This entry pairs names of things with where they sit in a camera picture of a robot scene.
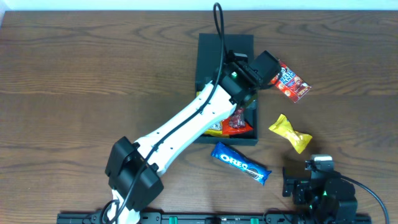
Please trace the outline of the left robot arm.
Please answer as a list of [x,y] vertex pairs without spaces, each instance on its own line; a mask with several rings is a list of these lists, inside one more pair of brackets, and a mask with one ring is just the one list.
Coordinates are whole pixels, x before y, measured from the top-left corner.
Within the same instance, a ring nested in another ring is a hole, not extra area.
[[177,156],[212,125],[250,105],[280,71],[279,61],[268,51],[251,63],[245,55],[230,52],[215,79],[173,118],[134,142],[126,137],[116,141],[105,168],[113,200],[99,222],[137,223],[141,210],[163,191],[160,178]]

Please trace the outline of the red Hello Panda packet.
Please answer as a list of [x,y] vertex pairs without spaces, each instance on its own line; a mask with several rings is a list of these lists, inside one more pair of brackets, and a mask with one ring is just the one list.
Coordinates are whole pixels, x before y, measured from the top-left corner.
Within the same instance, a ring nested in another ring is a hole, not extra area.
[[271,83],[278,88],[285,96],[294,103],[298,102],[312,88],[283,61],[279,60],[281,71],[271,80]]

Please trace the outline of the yellow Hacks candy bag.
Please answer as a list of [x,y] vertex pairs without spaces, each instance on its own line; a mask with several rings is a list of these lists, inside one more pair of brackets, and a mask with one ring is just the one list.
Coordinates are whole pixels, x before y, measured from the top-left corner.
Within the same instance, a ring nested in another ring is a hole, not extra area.
[[203,133],[203,135],[209,135],[217,138],[230,138],[230,134],[227,132],[228,121],[229,118],[213,124]]

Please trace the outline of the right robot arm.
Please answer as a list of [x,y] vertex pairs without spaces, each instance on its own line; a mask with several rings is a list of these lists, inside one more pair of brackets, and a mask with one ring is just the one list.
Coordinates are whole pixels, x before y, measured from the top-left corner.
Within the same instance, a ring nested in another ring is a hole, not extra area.
[[288,175],[283,168],[284,197],[292,197],[303,210],[292,215],[292,223],[354,223],[358,202],[353,184],[334,171],[333,161],[305,162],[310,177]]

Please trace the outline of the red Hacks candy bag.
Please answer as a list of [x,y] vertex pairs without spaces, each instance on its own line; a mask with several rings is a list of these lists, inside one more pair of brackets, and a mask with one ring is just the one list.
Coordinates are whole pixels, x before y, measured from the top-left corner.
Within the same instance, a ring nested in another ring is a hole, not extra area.
[[229,118],[222,121],[223,135],[244,134],[252,130],[252,126],[244,118],[244,108],[238,108]]

